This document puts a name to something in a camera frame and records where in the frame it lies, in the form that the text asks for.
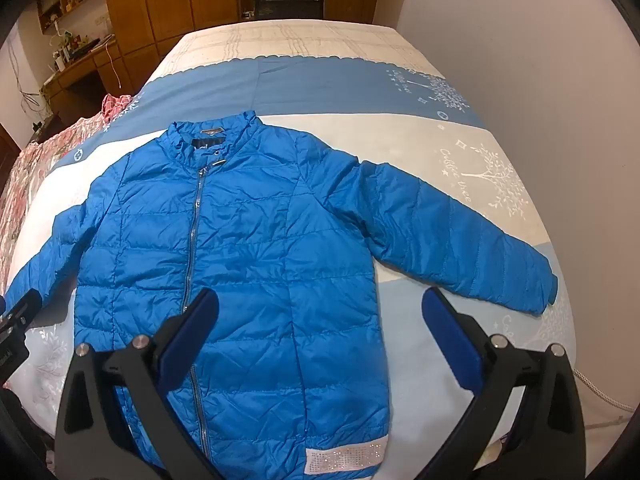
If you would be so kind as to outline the blue puffer jacket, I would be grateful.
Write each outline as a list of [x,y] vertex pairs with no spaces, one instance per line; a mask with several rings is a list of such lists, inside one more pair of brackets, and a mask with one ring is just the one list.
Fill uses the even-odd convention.
[[76,283],[74,335],[124,348],[203,289],[219,318],[168,396],[229,479],[369,479],[390,387],[375,270],[541,314],[548,260],[434,186],[244,112],[175,122],[58,214],[6,291]]

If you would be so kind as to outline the pink floral quilt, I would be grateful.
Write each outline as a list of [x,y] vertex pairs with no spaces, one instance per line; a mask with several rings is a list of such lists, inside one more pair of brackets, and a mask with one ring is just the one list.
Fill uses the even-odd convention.
[[18,155],[1,194],[1,293],[8,288],[9,270],[15,245],[26,214],[40,186],[53,166],[73,148],[107,127],[132,101],[133,96],[107,94],[101,110],[41,143],[29,142]]

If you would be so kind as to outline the wooden desk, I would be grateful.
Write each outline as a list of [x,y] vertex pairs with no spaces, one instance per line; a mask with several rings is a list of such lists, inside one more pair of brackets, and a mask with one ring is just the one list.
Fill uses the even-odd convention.
[[68,127],[99,112],[107,94],[134,94],[134,87],[117,41],[111,37],[52,75],[40,92],[52,114]]

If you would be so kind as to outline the blue and white bedspread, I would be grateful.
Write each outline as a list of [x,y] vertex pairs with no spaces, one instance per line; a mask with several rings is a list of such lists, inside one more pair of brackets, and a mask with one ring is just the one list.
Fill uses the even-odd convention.
[[[169,51],[134,100],[103,130],[73,148],[44,178],[18,236],[8,286],[50,234],[63,206],[169,119],[201,118],[249,105],[268,124],[302,129],[332,148],[390,162],[434,184],[501,229],[538,249],[560,280],[559,299],[541,318],[452,296],[485,330],[526,348],[564,344],[575,363],[570,300],[558,258],[518,173],[454,87],[398,32],[383,26],[314,20],[227,25],[190,32]],[[390,352],[392,433],[375,479],[409,479],[433,455],[469,403],[416,307],[417,282],[375,263]],[[9,388],[52,434],[72,353],[70,312],[62,307],[27,333],[30,357]]]

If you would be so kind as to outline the black chair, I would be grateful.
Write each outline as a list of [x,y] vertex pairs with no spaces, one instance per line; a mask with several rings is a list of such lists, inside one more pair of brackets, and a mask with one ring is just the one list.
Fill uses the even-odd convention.
[[256,21],[324,18],[324,0],[254,0],[254,6]]

